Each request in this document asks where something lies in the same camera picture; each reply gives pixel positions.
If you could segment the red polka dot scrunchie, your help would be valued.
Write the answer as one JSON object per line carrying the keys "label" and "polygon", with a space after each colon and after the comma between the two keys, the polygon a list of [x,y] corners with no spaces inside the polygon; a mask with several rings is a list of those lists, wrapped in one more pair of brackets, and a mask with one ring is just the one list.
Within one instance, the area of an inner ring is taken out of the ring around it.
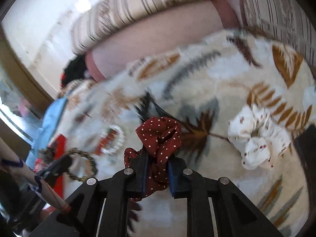
{"label": "red polka dot scrunchie", "polygon": [[124,166],[129,167],[131,161],[141,156],[143,150],[148,152],[148,173],[146,176],[146,198],[156,191],[162,191],[169,186],[168,159],[183,145],[180,123],[168,117],[151,117],[135,130],[142,142],[142,149],[137,151],[126,148],[124,151]]}

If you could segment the white cherry print scrunchie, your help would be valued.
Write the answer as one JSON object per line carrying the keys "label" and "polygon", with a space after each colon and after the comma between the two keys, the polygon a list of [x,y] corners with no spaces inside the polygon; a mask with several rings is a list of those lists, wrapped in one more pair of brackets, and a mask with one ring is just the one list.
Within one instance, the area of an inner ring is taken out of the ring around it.
{"label": "white cherry print scrunchie", "polygon": [[228,122],[228,140],[241,154],[247,170],[271,170],[291,143],[288,131],[273,121],[268,110],[255,104],[244,106]]}

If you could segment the blue cloth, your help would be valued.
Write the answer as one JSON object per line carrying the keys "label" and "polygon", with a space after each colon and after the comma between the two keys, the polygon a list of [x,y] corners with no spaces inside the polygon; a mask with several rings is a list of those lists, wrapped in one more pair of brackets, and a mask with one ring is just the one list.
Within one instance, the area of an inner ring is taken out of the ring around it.
{"label": "blue cloth", "polygon": [[26,165],[31,169],[35,168],[35,161],[39,156],[39,150],[45,149],[54,135],[67,101],[66,97],[57,99],[47,108],[42,125],[38,131],[38,136],[35,138],[26,159]]}

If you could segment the black and red clothes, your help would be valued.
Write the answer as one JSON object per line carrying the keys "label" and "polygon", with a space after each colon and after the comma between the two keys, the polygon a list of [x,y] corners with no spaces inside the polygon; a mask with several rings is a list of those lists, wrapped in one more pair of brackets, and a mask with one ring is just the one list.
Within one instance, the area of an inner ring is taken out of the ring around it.
{"label": "black and red clothes", "polygon": [[66,87],[73,80],[91,79],[92,76],[86,66],[85,55],[79,55],[71,60],[60,77],[60,87]]}

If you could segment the leaf pattern blanket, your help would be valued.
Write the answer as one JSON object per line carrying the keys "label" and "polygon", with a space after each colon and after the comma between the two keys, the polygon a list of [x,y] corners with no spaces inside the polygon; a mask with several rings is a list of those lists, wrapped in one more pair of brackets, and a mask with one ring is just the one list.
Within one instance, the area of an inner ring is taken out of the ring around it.
{"label": "leaf pattern blanket", "polygon": [[[293,140],[315,124],[315,82],[304,57],[292,46],[246,32],[220,31],[197,44],[136,60],[103,82],[69,84],[71,94],[57,128],[67,148],[95,153],[106,131],[118,130],[113,155],[96,156],[97,178],[124,167],[124,151],[140,149],[135,132],[152,98],[183,131],[180,157],[205,177],[228,177],[284,236],[295,236],[311,203],[302,161]],[[265,127],[280,154],[247,170],[229,139],[229,122],[244,107],[271,117]]]}

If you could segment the brown stained glass door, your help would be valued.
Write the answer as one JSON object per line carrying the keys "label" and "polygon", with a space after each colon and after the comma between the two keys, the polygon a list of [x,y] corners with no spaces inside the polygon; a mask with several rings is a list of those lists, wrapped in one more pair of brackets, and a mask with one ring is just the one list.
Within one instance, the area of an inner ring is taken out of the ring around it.
{"label": "brown stained glass door", "polygon": [[43,116],[53,98],[29,73],[11,48],[1,27],[1,64],[5,73],[38,115]]}

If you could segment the striped floral pillow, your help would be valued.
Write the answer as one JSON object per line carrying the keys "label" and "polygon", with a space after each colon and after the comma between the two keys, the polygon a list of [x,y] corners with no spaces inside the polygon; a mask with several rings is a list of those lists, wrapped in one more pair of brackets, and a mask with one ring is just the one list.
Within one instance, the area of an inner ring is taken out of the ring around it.
{"label": "striped floral pillow", "polygon": [[72,51],[82,55],[128,25],[195,1],[200,0],[100,0],[75,21],[71,31]]}
{"label": "striped floral pillow", "polygon": [[249,27],[292,45],[315,66],[315,29],[296,0],[243,0]]}

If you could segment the pink bolster cushion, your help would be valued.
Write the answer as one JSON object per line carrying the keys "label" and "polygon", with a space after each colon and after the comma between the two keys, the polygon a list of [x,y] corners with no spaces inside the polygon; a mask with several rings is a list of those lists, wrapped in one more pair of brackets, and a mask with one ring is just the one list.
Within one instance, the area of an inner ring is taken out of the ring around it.
{"label": "pink bolster cushion", "polygon": [[92,78],[102,81],[125,70],[137,59],[200,41],[203,37],[240,24],[227,0],[204,0],[179,5],[146,17],[101,41],[86,52]]}

